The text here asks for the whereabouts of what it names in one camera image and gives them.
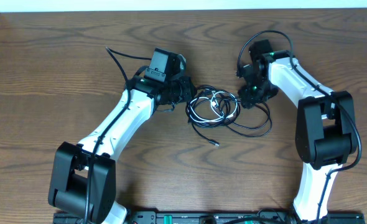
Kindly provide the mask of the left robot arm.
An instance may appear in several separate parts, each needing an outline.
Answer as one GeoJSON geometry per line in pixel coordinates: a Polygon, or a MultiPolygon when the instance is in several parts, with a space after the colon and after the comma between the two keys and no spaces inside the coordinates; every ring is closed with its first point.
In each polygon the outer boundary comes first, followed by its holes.
{"type": "Polygon", "coordinates": [[[56,150],[48,202],[54,223],[124,223],[128,210],[116,201],[116,163],[134,133],[160,105],[175,107],[196,94],[183,55],[156,48],[149,65],[129,78],[118,104],[87,137],[56,150]]]}

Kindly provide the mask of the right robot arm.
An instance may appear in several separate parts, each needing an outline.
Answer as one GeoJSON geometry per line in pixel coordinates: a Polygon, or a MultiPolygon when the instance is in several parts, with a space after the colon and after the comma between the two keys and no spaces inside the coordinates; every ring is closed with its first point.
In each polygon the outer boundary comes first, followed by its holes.
{"type": "Polygon", "coordinates": [[[320,223],[338,172],[359,146],[353,98],[316,81],[291,50],[275,51],[268,40],[244,46],[251,64],[239,65],[246,81],[238,94],[244,108],[265,103],[282,91],[297,108],[295,146],[303,162],[299,190],[293,201],[300,223],[320,223]]]}

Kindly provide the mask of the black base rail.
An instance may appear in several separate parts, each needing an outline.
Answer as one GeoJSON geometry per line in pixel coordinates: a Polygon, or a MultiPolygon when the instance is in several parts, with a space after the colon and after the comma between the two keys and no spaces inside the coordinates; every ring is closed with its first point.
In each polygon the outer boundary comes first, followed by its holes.
{"type": "MultiPolygon", "coordinates": [[[[124,224],[201,224],[201,223],[227,223],[237,219],[249,218],[240,223],[312,223],[299,221],[294,218],[293,213],[283,211],[272,211],[272,209],[261,210],[254,213],[162,213],[152,211],[129,212],[124,224]]],[[[54,224],[83,223],[81,218],[70,213],[54,213],[54,224]]],[[[319,223],[351,223],[365,224],[366,220],[361,213],[328,213],[321,218],[319,223]]]]}

